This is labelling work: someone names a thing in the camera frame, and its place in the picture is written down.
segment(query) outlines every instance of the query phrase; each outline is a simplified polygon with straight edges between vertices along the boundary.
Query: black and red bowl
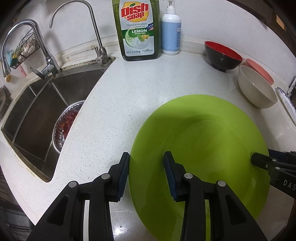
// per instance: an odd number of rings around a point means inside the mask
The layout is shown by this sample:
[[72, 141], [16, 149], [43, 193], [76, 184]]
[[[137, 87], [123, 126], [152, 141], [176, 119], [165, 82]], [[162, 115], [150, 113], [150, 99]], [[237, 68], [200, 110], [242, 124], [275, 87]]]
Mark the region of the black and red bowl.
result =
[[243, 60], [234, 50], [212, 41], [205, 41], [205, 52], [212, 66], [223, 72], [235, 69]]

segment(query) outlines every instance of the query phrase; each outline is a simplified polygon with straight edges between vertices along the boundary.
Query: pink bowl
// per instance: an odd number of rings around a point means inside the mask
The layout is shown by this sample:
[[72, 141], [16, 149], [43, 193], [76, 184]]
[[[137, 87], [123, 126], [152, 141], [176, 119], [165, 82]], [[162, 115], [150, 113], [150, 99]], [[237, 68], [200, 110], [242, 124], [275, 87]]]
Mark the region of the pink bowl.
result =
[[258, 72], [264, 79], [266, 79], [266, 81], [270, 84], [273, 85], [274, 80], [272, 79], [272, 77], [270, 76], [270, 74], [263, 69], [259, 64], [257, 64], [255, 61], [251, 60], [251, 59], [246, 59], [246, 66], [250, 67], [251, 69], [255, 70], [256, 72]]

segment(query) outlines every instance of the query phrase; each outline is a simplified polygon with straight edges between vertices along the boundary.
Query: white wall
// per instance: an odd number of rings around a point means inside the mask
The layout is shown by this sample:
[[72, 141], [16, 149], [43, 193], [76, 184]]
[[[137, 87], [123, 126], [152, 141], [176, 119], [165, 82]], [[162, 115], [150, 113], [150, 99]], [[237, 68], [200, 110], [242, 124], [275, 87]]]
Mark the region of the white wall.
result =
[[[34, 19], [40, 26], [53, 55], [79, 44], [95, 40], [88, 8], [82, 3], [71, 3], [61, 9], [51, 29], [49, 20], [54, 10], [67, 0], [32, 0], [21, 12], [18, 21]], [[88, 0], [92, 5], [101, 37], [116, 35], [111, 0]], [[167, 1], [160, 0], [161, 15]], [[177, 14], [182, 18], [182, 34], [220, 42], [246, 53], [264, 63], [288, 84], [296, 75], [296, 58], [288, 47], [267, 26], [253, 15], [226, 0], [176, 0]], [[29, 30], [21, 27], [8, 40], [7, 49], [13, 49]], [[34, 53], [22, 66], [28, 74], [29, 67], [39, 67], [44, 62], [41, 51]], [[12, 83], [4, 83], [13, 90], [21, 74], [13, 70]]]

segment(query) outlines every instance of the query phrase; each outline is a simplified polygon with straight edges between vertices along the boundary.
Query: black wire basket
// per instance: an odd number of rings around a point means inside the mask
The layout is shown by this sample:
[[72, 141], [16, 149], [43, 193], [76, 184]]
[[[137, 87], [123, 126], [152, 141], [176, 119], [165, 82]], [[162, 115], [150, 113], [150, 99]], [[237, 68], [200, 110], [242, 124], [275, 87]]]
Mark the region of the black wire basket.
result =
[[32, 53], [40, 48], [35, 33], [27, 33], [17, 46], [10, 62], [10, 67], [16, 69], [24, 62]]

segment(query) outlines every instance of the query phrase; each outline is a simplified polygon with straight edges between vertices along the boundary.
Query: white pump bottle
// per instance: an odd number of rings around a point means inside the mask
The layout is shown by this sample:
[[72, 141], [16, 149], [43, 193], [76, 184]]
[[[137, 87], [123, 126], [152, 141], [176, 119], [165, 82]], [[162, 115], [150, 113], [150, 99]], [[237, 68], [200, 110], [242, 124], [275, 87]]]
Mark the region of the white pump bottle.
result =
[[176, 55], [180, 50], [181, 18], [176, 15], [175, 1], [168, 1], [166, 14], [160, 19], [161, 52], [167, 55]]

